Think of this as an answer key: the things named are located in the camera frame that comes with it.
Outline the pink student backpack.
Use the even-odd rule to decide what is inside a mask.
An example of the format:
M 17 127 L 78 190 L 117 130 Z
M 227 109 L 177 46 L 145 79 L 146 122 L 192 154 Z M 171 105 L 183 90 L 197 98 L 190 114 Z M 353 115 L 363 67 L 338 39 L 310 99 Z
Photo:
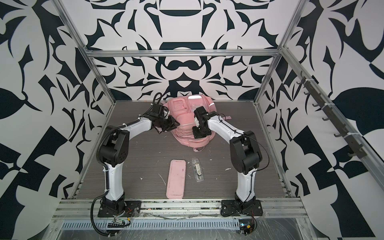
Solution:
M 226 118 L 213 116 L 209 119 L 209 124 L 213 127 L 212 133 L 203 138 L 195 138 L 193 127 L 197 127 L 199 121 L 195 119 L 194 111 L 199 107 L 203 107 L 208 113 L 217 111 L 216 105 L 210 97 L 204 95 L 177 97 L 168 100 L 164 106 L 169 109 L 169 115 L 180 124 L 171 133 L 180 144 L 193 148 L 194 152 L 202 151 L 216 134 L 225 139 L 226 142 L 235 136 L 235 133 L 225 126 Z

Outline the pink pencil case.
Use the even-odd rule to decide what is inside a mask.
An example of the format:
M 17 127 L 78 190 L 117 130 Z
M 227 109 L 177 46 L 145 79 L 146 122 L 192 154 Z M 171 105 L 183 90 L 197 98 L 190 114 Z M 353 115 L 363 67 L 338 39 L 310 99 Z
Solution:
M 166 196 L 170 200 L 184 197 L 187 163 L 185 160 L 171 160 Z

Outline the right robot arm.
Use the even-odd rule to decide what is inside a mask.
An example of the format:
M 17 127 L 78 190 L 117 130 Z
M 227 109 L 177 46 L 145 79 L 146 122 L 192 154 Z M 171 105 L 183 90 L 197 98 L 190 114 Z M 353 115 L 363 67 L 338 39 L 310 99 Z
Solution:
M 238 186 L 233 204 L 222 205 L 222 216 L 233 214 L 250 215 L 254 209 L 260 210 L 255 194 L 256 173 L 261 171 L 263 159 L 262 145 L 252 131 L 240 130 L 227 123 L 217 112 L 207 112 L 204 107 L 194 110 L 197 125 L 193 127 L 195 139 L 202 139 L 216 133 L 230 147 L 231 163 L 238 172 Z

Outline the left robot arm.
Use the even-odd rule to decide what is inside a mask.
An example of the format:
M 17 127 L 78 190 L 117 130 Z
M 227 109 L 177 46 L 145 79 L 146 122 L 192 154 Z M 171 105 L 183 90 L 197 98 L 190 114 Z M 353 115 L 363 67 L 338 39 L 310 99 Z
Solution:
M 179 125 L 166 106 L 151 104 L 150 109 L 139 115 L 135 121 L 106 128 L 96 153 L 97 161 L 105 172 L 105 193 L 101 197 L 105 208 L 122 211 L 125 206 L 122 178 L 130 140 L 152 129 L 160 134 L 170 132 Z

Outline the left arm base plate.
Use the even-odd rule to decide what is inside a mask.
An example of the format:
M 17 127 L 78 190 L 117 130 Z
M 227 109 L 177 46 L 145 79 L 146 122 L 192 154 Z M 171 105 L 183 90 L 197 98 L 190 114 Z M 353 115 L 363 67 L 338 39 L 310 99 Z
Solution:
M 141 211 L 141 201 L 102 201 L 97 216 L 99 218 L 136 217 Z

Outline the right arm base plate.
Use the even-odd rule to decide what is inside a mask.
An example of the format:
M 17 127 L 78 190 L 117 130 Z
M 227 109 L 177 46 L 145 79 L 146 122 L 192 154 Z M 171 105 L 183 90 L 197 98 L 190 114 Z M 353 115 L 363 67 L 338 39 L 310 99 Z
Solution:
M 239 200 L 222 200 L 221 211 L 222 217 L 230 216 L 254 216 L 260 217 L 264 214 L 261 202 L 252 199 L 246 203 Z

